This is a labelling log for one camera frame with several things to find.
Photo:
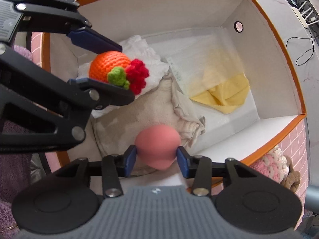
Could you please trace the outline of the white wifi router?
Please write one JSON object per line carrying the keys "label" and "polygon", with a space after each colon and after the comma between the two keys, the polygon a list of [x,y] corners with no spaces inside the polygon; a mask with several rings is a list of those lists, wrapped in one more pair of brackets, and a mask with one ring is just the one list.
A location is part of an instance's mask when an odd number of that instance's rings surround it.
{"label": "white wifi router", "polygon": [[309,29],[319,22],[318,17],[315,17],[315,9],[311,6],[308,9],[304,7],[308,4],[304,1],[299,7],[292,7],[292,11],[295,13],[304,28]]}

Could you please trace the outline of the brown knitted plush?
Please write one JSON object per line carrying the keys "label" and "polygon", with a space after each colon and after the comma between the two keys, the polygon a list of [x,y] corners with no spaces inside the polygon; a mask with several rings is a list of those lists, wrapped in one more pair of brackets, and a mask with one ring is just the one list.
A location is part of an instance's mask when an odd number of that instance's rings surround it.
{"label": "brown knitted plush", "polygon": [[289,168],[288,175],[281,181],[281,185],[293,193],[296,193],[301,183],[301,174],[294,170],[292,159],[286,156],[287,166]]}

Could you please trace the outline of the pink soft ball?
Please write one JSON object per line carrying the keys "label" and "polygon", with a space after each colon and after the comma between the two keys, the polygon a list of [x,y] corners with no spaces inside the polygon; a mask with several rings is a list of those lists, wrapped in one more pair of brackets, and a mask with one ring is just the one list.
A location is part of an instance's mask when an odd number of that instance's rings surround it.
{"label": "pink soft ball", "polygon": [[144,129],[135,139],[137,156],[144,164],[156,170],[167,170],[173,164],[180,145],[179,133],[167,125]]}

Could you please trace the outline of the pink white knitted plush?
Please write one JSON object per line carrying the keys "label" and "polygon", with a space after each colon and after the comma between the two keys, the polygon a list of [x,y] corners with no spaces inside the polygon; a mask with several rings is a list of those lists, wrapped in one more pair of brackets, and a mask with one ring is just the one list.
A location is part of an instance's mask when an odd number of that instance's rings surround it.
{"label": "pink white knitted plush", "polygon": [[281,183],[289,173],[288,161],[278,145],[250,167],[277,183]]}

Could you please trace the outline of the white cloth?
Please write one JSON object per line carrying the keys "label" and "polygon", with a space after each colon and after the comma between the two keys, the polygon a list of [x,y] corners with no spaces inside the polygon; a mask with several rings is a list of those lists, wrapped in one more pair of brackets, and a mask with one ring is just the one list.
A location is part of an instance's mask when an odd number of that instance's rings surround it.
{"label": "white cloth", "polygon": [[[169,64],[161,61],[160,56],[157,55],[153,48],[149,47],[147,41],[139,35],[123,40],[119,44],[122,46],[124,54],[130,59],[141,60],[149,70],[149,77],[146,78],[146,86],[140,94],[135,96],[135,99],[137,99],[159,85],[162,78],[168,73]],[[76,79],[89,77],[91,62],[92,61],[84,63],[78,67],[78,76]],[[109,105],[103,110],[93,110],[91,114],[94,118],[99,118],[115,109],[119,109],[119,106]]]}

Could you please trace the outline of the beige cloth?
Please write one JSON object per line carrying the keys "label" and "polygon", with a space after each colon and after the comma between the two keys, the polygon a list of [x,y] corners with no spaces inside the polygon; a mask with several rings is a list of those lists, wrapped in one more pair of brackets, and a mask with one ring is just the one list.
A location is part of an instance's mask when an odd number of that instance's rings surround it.
{"label": "beige cloth", "polygon": [[[93,131],[101,156],[123,154],[135,145],[138,134],[151,126],[167,125],[181,137],[181,146],[191,148],[205,132],[205,118],[199,118],[191,100],[179,89],[173,75],[129,105],[112,110],[93,121]],[[150,174],[153,169],[137,156],[132,175]]]}

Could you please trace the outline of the pink checkered tablecloth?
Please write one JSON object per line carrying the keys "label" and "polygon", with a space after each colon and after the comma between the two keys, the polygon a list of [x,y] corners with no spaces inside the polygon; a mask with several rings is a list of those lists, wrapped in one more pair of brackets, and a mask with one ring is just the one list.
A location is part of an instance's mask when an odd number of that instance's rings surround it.
{"label": "pink checkered tablecloth", "polygon": [[[31,55],[35,63],[45,68],[48,63],[48,49],[49,34],[41,32],[34,32],[31,35]],[[305,190],[309,185],[308,167],[307,167],[307,136],[305,131],[305,120],[301,120],[298,124],[287,133],[285,137],[281,138],[278,143],[279,148],[282,149],[284,155],[291,158],[294,165],[294,170],[299,171],[301,174],[301,182],[296,191],[296,195],[301,200],[302,204],[305,203]],[[54,172],[70,162],[67,152],[51,152],[44,154],[42,163],[47,163],[48,170]]]}

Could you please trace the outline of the orange crochet fruit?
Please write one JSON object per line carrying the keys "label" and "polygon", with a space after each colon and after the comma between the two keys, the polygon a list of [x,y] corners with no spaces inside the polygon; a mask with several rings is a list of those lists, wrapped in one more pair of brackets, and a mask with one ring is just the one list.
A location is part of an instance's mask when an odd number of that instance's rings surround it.
{"label": "orange crochet fruit", "polygon": [[118,51],[108,51],[96,56],[91,62],[89,78],[130,90],[138,96],[146,87],[149,70],[139,59],[131,60]]}

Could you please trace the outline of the orange white storage box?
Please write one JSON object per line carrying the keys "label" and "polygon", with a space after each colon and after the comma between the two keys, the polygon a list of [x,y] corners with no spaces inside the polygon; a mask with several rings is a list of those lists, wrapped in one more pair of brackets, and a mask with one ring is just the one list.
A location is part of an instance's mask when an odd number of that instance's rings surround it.
{"label": "orange white storage box", "polygon": [[[243,73],[250,91],[230,114],[191,100],[205,118],[205,132],[190,155],[246,165],[262,158],[305,118],[292,60],[256,0],[79,0],[79,12],[95,31],[118,44],[139,35],[169,64],[178,89],[189,99]],[[86,138],[67,152],[100,161],[90,114]]]}

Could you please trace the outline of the yellow cloth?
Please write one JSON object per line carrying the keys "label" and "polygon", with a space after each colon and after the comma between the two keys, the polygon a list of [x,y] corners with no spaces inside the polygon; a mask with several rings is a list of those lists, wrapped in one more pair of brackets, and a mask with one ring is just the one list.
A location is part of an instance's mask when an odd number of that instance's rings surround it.
{"label": "yellow cloth", "polygon": [[190,99],[223,114],[230,114],[245,103],[249,91],[249,81],[241,73]]}

